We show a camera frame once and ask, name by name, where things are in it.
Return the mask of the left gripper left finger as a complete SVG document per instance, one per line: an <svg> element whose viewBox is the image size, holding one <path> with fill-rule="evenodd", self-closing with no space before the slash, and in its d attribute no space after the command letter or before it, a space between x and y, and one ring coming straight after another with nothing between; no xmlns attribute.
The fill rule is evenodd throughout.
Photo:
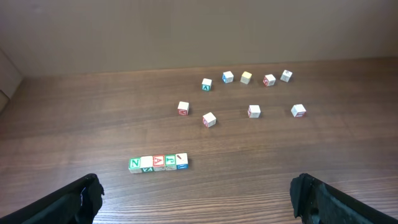
<svg viewBox="0 0 398 224"><path fill-rule="evenodd" d="M87 174L34 203L1 218L1 223L92 224L103 205L104 188L96 174Z"/></svg>

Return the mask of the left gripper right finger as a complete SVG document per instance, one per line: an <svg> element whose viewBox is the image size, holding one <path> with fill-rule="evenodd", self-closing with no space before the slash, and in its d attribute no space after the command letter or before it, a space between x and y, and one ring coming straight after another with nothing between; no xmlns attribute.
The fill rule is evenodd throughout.
<svg viewBox="0 0 398 224"><path fill-rule="evenodd" d="M307 174L290 183L294 217L303 224L397 224L390 217Z"/></svg>

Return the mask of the green N block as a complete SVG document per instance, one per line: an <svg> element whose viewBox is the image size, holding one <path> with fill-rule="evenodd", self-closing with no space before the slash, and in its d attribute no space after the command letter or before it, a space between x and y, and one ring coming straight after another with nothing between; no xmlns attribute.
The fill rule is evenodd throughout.
<svg viewBox="0 0 398 224"><path fill-rule="evenodd" d="M128 169L132 174L142 173L141 158L140 157L130 158Z"/></svg>

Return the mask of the plain wooden block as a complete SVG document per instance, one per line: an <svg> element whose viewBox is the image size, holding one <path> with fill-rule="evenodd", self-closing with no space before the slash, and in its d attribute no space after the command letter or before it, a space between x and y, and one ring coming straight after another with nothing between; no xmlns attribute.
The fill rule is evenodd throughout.
<svg viewBox="0 0 398 224"><path fill-rule="evenodd" d="M142 156L141 160L141 171L142 172L153 172L154 164L153 164L153 156Z"/></svg>

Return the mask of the red A block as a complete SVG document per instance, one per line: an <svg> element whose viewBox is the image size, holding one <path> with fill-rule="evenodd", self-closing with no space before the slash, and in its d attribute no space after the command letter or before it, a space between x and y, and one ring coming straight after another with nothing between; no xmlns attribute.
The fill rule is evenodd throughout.
<svg viewBox="0 0 398 224"><path fill-rule="evenodd" d="M164 155L156 155L153 156L153 168L154 171L163 171L165 170L165 156Z"/></svg>

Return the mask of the green picture block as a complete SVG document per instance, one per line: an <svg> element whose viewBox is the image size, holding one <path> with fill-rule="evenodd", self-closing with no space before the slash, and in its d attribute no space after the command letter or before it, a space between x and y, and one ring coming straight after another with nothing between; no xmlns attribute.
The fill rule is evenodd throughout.
<svg viewBox="0 0 398 224"><path fill-rule="evenodd" d="M175 154L166 154L165 155L165 170L176 170L176 156Z"/></svg>

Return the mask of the wooden block blue picture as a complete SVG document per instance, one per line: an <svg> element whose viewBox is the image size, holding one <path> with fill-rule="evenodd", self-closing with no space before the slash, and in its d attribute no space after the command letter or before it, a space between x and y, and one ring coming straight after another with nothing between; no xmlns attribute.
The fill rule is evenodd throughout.
<svg viewBox="0 0 398 224"><path fill-rule="evenodd" d="M175 155L177 169L188 169L187 153L178 153Z"/></svg>

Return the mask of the wooden block red stripes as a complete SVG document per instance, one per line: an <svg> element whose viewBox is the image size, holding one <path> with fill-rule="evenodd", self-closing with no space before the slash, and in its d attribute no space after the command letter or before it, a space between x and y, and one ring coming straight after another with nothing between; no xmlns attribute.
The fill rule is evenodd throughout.
<svg viewBox="0 0 398 224"><path fill-rule="evenodd" d="M205 115L203 115L203 124L207 127L210 128L213 125L216 124L216 117L212 112L209 112Z"/></svg>

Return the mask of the wooden block blue side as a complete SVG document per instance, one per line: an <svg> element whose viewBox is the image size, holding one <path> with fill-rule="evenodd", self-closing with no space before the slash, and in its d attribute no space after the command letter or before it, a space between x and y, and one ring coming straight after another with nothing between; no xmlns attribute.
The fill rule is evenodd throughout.
<svg viewBox="0 0 398 224"><path fill-rule="evenodd" d="M249 105L248 116L250 118L258 118L261 115L261 109L259 105Z"/></svg>

